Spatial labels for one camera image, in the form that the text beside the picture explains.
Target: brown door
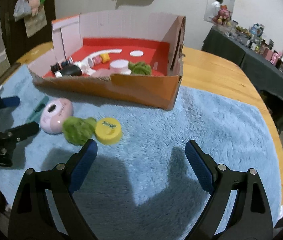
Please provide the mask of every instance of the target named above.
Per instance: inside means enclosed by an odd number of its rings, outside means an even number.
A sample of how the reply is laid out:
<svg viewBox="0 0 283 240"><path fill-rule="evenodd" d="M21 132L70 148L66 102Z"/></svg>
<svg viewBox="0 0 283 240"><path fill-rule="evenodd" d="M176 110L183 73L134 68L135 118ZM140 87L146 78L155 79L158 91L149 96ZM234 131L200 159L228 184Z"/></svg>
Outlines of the brown door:
<svg viewBox="0 0 283 240"><path fill-rule="evenodd" d="M56 19L55 0L45 0L47 25L30 38L27 37L24 20L15 22L14 9L17 0L0 0L0 23L8 60L13 64L35 46L52 40L52 20Z"/></svg>

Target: black oval hole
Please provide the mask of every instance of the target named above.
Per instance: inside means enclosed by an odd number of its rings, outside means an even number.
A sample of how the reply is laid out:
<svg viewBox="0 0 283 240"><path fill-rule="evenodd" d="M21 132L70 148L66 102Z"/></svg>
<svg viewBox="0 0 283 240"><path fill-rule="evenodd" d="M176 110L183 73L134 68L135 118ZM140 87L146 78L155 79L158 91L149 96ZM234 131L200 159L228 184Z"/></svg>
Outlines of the black oval hole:
<svg viewBox="0 0 283 240"><path fill-rule="evenodd" d="M53 112L56 108L56 105L52 105L50 108L48 108L48 112Z"/></svg>

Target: metal screw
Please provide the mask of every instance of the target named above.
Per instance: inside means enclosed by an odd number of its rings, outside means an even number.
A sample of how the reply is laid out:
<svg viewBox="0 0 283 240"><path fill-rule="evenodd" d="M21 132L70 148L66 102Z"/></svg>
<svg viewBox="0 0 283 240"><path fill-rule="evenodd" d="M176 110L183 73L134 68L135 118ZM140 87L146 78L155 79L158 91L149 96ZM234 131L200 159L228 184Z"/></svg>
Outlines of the metal screw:
<svg viewBox="0 0 283 240"><path fill-rule="evenodd" d="M63 170L64 168L65 168L65 164L63 164L63 163L59 163L56 166L56 169L58 169L59 171Z"/></svg>
<svg viewBox="0 0 283 240"><path fill-rule="evenodd" d="M224 164L219 164L218 169L220 169L221 171L225 171L227 167Z"/></svg>
<svg viewBox="0 0 283 240"><path fill-rule="evenodd" d="M27 175L30 175L30 174L33 173L33 171L34 171L33 168L29 168L29 169L26 170L26 174L27 174Z"/></svg>
<svg viewBox="0 0 283 240"><path fill-rule="evenodd" d="M253 175L256 175L257 174L257 171L255 169L250 169L249 172Z"/></svg>

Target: gray tablecloth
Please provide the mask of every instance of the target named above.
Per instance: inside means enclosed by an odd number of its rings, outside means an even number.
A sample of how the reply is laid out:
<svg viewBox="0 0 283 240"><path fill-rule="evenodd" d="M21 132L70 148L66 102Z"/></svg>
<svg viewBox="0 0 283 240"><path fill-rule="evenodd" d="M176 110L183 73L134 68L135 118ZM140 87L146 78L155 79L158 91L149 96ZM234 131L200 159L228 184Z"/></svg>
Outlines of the gray tablecloth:
<svg viewBox="0 0 283 240"><path fill-rule="evenodd" d="M283 101L283 73L261 55L226 37L214 27L204 40L202 50L234 62L259 91L267 91ZM283 130L283 115L275 120L275 124Z"/></svg>

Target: fluffy blue cloth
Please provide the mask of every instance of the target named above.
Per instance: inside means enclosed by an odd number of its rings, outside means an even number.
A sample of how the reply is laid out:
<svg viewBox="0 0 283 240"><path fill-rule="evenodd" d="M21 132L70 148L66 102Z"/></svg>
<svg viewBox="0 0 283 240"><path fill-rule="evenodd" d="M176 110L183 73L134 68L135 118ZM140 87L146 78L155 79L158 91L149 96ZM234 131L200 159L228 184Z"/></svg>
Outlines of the fluffy blue cloth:
<svg viewBox="0 0 283 240"><path fill-rule="evenodd" d="M2 97L18 95L16 109L0 110L0 130L21 125L38 102L65 97L80 118L113 117L120 121L119 143L98 143L98 155L81 189L73 197L99 239L184 239L202 212L204 192L185 158L184 147L194 139L216 163L246 172L255 168L269 200L273 223L281 201L278 158L269 130L258 109L206 91L180 87L173 110L34 87L26 66L4 85ZM64 163L80 147L63 134L44 131L18 144L11 168L0 167L0 189L9 204L27 168L43 171ZM231 194L218 232L230 216ZM57 228L64 231L56 207Z"/></svg>

